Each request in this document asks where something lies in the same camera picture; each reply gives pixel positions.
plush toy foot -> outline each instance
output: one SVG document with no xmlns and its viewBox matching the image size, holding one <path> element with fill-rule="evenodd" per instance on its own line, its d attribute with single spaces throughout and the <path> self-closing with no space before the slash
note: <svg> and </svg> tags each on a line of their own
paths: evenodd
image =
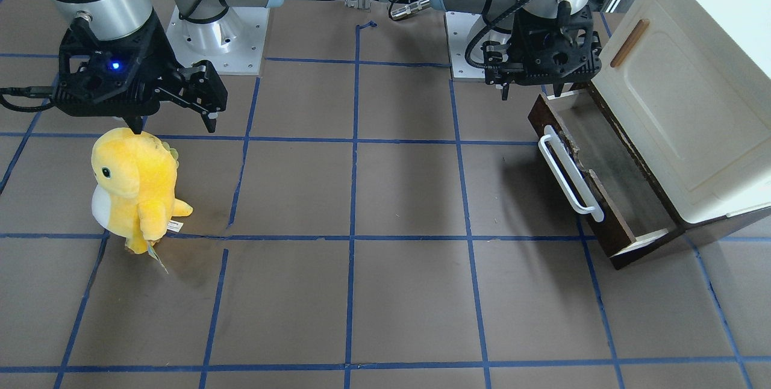
<svg viewBox="0 0 771 389">
<path fill-rule="evenodd" d="M 148 243 L 142 234 L 138 234 L 126 239 L 126 249 L 129 249 L 134 254 L 143 254 L 147 252 Z"/>
<path fill-rule="evenodd" d="M 181 199 L 174 199 L 174 209 L 171 213 L 172 217 L 190 216 L 190 213 L 192 212 L 193 207 L 190 207 L 190 204 Z"/>
</svg>

white mounting plate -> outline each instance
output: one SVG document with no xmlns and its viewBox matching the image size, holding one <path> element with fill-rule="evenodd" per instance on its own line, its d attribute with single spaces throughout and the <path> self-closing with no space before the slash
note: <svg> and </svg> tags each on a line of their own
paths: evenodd
<svg viewBox="0 0 771 389">
<path fill-rule="evenodd" d="M 479 14 L 458 13 L 451 11 L 444 14 L 447 26 L 447 46 L 449 60 L 452 63 L 452 78 L 466 81 L 484 81 L 484 70 L 468 65 L 465 58 L 469 32 Z"/>
<path fill-rule="evenodd" d="M 252 31 L 249 33 L 251 36 L 251 44 L 249 47 L 242 49 L 233 49 L 223 55 L 205 56 L 198 54 L 195 51 L 191 51 L 187 46 L 187 39 L 182 32 L 181 24 L 179 23 L 179 8 L 174 7 L 174 12 L 171 15 L 171 22 L 166 29 L 166 37 L 169 38 L 171 48 L 176 54 L 176 60 L 184 66 L 191 66 L 193 63 L 200 60 L 209 60 L 214 64 L 214 68 L 217 69 L 217 73 L 229 74 L 234 76 L 257 76 L 260 74 L 260 67 L 262 64 L 262 51 L 265 47 L 265 33 L 267 32 L 267 19 L 270 14 L 268 8 L 246 8 L 246 7 L 233 7 L 231 10 L 235 10 L 242 18 L 243 22 Z"/>
</svg>

plush dinosaur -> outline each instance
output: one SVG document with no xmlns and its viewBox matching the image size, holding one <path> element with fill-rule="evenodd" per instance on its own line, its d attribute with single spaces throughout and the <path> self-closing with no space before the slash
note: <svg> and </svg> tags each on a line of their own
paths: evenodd
<svg viewBox="0 0 771 389">
<path fill-rule="evenodd" d="M 193 212 L 174 197 L 176 159 L 176 150 L 166 142 L 128 128 L 108 131 L 93 146 L 97 186 L 91 213 L 102 227 L 126 237 L 126 248 L 134 254 L 149 252 L 157 260 L 152 246 L 166 233 L 171 217 Z"/>
</svg>

plush toy tail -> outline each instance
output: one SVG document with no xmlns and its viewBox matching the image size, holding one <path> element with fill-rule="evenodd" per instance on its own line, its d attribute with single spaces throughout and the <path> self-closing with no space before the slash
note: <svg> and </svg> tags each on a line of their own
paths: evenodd
<svg viewBox="0 0 771 389">
<path fill-rule="evenodd" d="M 190 216 L 190 213 L 193 212 L 193 207 L 190 207 L 190 204 L 187 202 L 184 202 L 181 199 L 174 199 L 174 208 L 171 211 L 172 217 L 179 217 L 179 216 Z"/>
</svg>

